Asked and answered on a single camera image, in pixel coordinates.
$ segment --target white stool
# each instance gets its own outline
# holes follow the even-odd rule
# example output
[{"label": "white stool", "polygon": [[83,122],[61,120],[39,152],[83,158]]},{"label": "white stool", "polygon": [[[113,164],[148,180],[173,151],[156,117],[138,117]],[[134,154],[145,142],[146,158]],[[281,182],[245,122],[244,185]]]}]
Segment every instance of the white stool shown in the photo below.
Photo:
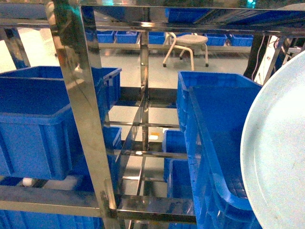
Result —
[{"label": "white stool", "polygon": [[169,55],[171,54],[172,50],[174,48],[177,49],[182,49],[181,53],[180,53],[180,60],[182,60],[182,55],[185,51],[189,51],[190,52],[190,56],[191,56],[191,67],[192,67],[192,71],[194,71],[194,56],[193,56],[193,51],[190,47],[194,47],[194,46],[200,46],[203,47],[205,46],[205,66],[208,67],[209,63],[208,63],[208,47],[206,45],[206,43],[208,42],[208,38],[204,37],[204,36],[199,36],[197,34],[187,34],[187,35],[183,35],[181,37],[176,37],[176,35],[174,33],[169,33],[166,36],[164,45],[169,41],[170,37],[173,37],[173,44],[171,45],[164,61],[163,61],[163,67],[166,67],[166,60],[169,57]]}]

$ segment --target blue plastic crate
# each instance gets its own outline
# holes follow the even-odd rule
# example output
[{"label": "blue plastic crate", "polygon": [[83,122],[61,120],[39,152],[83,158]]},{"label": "blue plastic crate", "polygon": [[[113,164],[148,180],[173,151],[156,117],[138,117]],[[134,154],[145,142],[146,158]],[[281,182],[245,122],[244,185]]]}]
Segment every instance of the blue plastic crate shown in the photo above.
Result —
[{"label": "blue plastic crate", "polygon": [[86,39],[87,39],[87,41],[92,42],[92,41],[93,41],[93,38],[94,38],[93,32],[91,32],[91,31],[86,31],[85,34],[86,34]]},{"label": "blue plastic crate", "polygon": [[192,86],[261,88],[248,78],[233,73],[178,72],[177,112],[180,130],[185,131],[189,88]]},{"label": "blue plastic crate", "polygon": [[[184,134],[179,130],[166,130],[164,132],[162,151],[167,153],[186,153]],[[164,181],[169,176],[169,164],[172,159],[164,159]]]},{"label": "blue plastic crate", "polygon": [[113,43],[114,31],[97,31],[97,40],[99,43]]},{"label": "blue plastic crate", "polygon": [[185,130],[197,224],[260,229],[240,167],[244,122],[259,88],[192,87]]},{"label": "blue plastic crate", "polygon": [[62,80],[0,78],[0,175],[63,180],[82,154]]},{"label": "blue plastic crate", "polygon": [[[122,128],[112,126],[110,128],[110,135],[105,134],[104,132],[104,140],[106,147],[110,147],[112,145],[113,149],[122,149]],[[111,171],[112,184],[113,188],[117,188],[117,179],[118,179],[118,169],[116,168],[116,155],[107,155],[108,163]],[[82,155],[77,164],[73,167],[73,170],[70,172],[70,175],[84,175],[90,178],[89,169],[86,163],[85,156]]]},{"label": "blue plastic crate", "polygon": [[[104,118],[105,111],[103,110],[103,87],[106,86],[107,107],[110,110],[113,105],[120,99],[121,83],[120,72],[121,68],[101,68],[92,69],[95,90],[97,94],[98,104],[100,105],[101,119]],[[0,77],[18,77],[18,78],[45,78],[45,79],[63,79],[61,68],[55,66],[39,66],[30,67],[19,70],[14,70],[0,74]]]},{"label": "blue plastic crate", "polygon": [[[17,185],[15,180],[14,177],[6,178],[0,182],[0,185],[15,186]],[[84,181],[80,187],[75,187],[73,190],[83,191],[82,187],[90,185],[86,183]],[[1,229],[100,229],[101,227],[101,218],[0,210]]]},{"label": "blue plastic crate", "polygon": [[164,32],[149,32],[149,44],[163,44],[164,41]]},{"label": "blue plastic crate", "polygon": [[[187,160],[171,159],[169,163],[169,179],[167,197],[192,199],[192,187]],[[170,223],[169,229],[197,229],[196,225]]]},{"label": "blue plastic crate", "polygon": [[211,46],[224,46],[227,40],[227,36],[225,34],[205,33],[204,36],[208,38],[206,45]]},{"label": "blue plastic crate", "polygon": [[138,40],[138,32],[134,31],[117,31],[115,33],[117,43],[136,44]]},{"label": "blue plastic crate", "polygon": [[251,47],[253,42],[252,35],[234,35],[230,34],[228,39],[232,46],[246,46]]},{"label": "blue plastic crate", "polygon": [[194,23],[208,12],[209,9],[166,8],[165,16],[169,23]]}]

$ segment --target stainless steel rack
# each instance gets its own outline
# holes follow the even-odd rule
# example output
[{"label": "stainless steel rack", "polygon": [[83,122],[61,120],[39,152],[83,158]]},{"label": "stainless steel rack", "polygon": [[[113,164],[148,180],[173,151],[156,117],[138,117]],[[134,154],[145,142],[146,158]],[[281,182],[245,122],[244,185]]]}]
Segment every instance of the stainless steel rack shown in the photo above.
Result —
[{"label": "stainless steel rack", "polygon": [[[169,23],[165,8],[209,8],[194,23]],[[148,87],[149,31],[213,32],[277,35],[281,37],[268,77],[287,37],[305,36],[305,15],[301,8],[287,7],[287,1],[257,0],[259,10],[247,9],[239,0],[0,0],[0,38],[4,39],[17,68],[30,66],[17,27],[50,28],[67,87],[73,114],[81,138],[95,193],[49,190],[34,187],[0,187],[0,208],[44,213],[102,217],[106,229],[125,228],[123,219],[196,223],[193,202],[189,199],[139,196],[142,182],[157,179],[143,177],[146,157],[185,158],[182,154],[162,153],[148,140],[148,128],[176,125],[150,124],[149,107],[175,108],[176,90]],[[277,16],[256,21],[257,16],[276,12]],[[253,19],[251,23],[240,23]],[[138,107],[133,123],[110,122],[108,114],[101,123],[93,85],[92,68],[102,68],[97,29],[141,31],[141,88],[122,88],[119,105]],[[87,41],[86,32],[94,39]],[[121,151],[106,149],[103,125],[129,125]],[[142,127],[143,142],[135,141]],[[137,195],[113,190],[107,154],[120,158],[119,182],[124,178],[129,156],[141,156]]]}]

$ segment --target vertical metal post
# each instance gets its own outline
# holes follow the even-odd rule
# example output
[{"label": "vertical metal post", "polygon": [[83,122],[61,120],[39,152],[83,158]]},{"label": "vertical metal post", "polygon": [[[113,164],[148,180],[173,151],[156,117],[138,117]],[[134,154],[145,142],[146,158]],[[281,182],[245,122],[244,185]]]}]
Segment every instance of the vertical metal post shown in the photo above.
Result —
[{"label": "vertical metal post", "polygon": [[0,28],[0,40],[5,41],[17,69],[31,66],[16,28]]},{"label": "vertical metal post", "polygon": [[[148,102],[148,32],[141,33],[140,39],[140,59],[141,59],[141,93],[145,97],[145,100]],[[148,103],[145,103],[143,110],[142,123],[147,124],[148,120]],[[142,127],[142,138],[143,138],[143,150],[149,150],[149,141],[148,141],[148,127]]]},{"label": "vertical metal post", "polygon": [[[118,229],[119,220],[112,218],[117,206],[93,80],[102,67],[93,8],[86,7],[82,14],[77,0],[45,0],[45,7],[104,226]],[[85,32],[93,32],[93,41],[86,41]]]},{"label": "vertical metal post", "polygon": [[270,66],[269,66],[269,69],[268,69],[268,72],[266,74],[266,77],[265,77],[265,80],[264,80],[264,85],[265,83],[270,79],[271,77],[271,73],[272,73],[272,70],[275,66],[275,63],[276,63],[276,60],[277,60],[277,57],[278,57],[278,54],[280,53],[280,50],[282,49],[282,46],[283,46],[283,43],[284,41],[286,40],[286,37],[285,36],[281,36],[278,43],[277,43],[277,47],[276,47],[276,50],[275,50],[275,53],[273,55],[273,58],[271,60],[271,63],[270,63]]}]

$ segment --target floor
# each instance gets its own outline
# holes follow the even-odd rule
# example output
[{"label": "floor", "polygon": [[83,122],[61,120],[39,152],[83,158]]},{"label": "floor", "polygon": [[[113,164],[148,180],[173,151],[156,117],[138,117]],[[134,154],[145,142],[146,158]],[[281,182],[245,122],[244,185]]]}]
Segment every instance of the floor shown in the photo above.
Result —
[{"label": "floor", "polygon": [[[32,29],[19,29],[21,39],[25,46],[31,66],[38,65],[59,65],[54,56],[55,49],[52,43],[51,34],[48,29],[40,31]],[[0,72],[14,70],[14,64],[4,41],[0,41]],[[162,51],[150,51],[149,56],[149,87],[156,88],[177,88],[177,72],[190,71],[190,59],[187,54],[183,60],[179,59],[179,54],[174,53],[167,61],[167,67],[163,68],[162,62],[166,53]],[[209,67],[205,67],[204,57],[195,56],[194,65],[196,71],[201,72],[220,72],[220,73],[239,73],[243,74],[247,62],[247,54],[238,53],[209,53]],[[119,67],[121,72],[121,86],[140,87],[140,52],[128,50],[101,50],[101,61],[104,67]],[[115,106],[110,112],[110,120],[132,122],[137,111],[136,107]],[[175,109],[149,109],[150,123],[178,124],[178,117]],[[150,128],[150,134],[156,135],[163,140],[163,128]],[[123,126],[122,139],[125,139],[129,127]],[[142,135],[138,134],[137,139],[141,141]],[[130,157],[126,170],[127,176],[138,176],[141,167],[141,157]],[[147,177],[163,178],[163,159],[148,158],[145,164],[145,175]],[[137,181],[128,181],[126,194],[134,195],[136,192]],[[158,182],[156,185],[148,185],[153,188],[156,196],[166,196],[166,183]]]}]

